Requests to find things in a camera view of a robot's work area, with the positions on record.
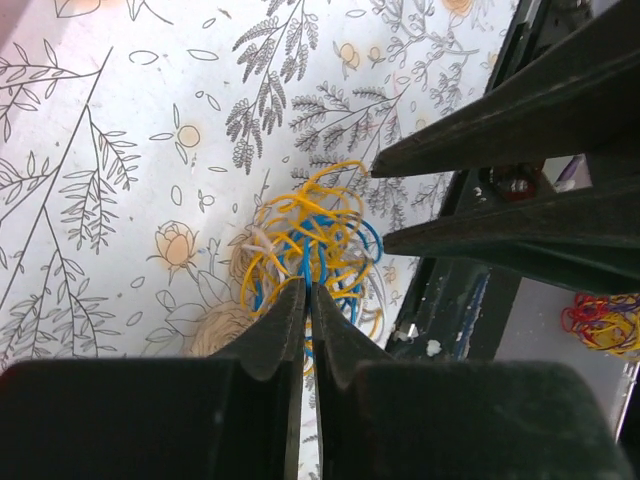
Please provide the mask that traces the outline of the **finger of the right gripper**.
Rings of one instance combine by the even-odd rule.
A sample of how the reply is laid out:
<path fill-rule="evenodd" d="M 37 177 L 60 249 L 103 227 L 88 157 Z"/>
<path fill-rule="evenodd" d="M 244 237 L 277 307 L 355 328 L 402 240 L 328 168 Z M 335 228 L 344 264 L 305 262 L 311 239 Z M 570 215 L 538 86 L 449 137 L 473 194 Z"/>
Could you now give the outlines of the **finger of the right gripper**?
<path fill-rule="evenodd" d="M 639 178 L 440 217 L 388 234 L 386 253 L 468 259 L 594 295 L 639 290 Z"/>
<path fill-rule="evenodd" d="M 375 178 L 585 152 L 639 120 L 639 4 L 619 1 L 497 89 L 381 151 Z"/>

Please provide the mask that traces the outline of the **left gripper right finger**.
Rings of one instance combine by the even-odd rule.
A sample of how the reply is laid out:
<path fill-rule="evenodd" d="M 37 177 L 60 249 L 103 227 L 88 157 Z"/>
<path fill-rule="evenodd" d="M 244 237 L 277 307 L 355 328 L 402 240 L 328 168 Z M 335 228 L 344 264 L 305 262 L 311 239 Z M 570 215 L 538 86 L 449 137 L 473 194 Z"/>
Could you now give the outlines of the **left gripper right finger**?
<path fill-rule="evenodd" d="M 634 470 L 571 368 L 407 362 L 312 289 L 325 479 L 630 479 Z"/>

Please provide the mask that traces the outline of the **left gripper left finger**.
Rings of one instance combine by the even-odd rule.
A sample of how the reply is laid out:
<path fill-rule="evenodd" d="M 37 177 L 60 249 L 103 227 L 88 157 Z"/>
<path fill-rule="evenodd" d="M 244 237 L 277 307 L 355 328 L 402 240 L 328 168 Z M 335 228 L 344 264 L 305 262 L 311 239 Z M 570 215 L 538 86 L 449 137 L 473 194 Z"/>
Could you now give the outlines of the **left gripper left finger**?
<path fill-rule="evenodd" d="M 306 286 L 206 358 L 33 360 L 1 377 L 5 479 L 294 479 Z"/>

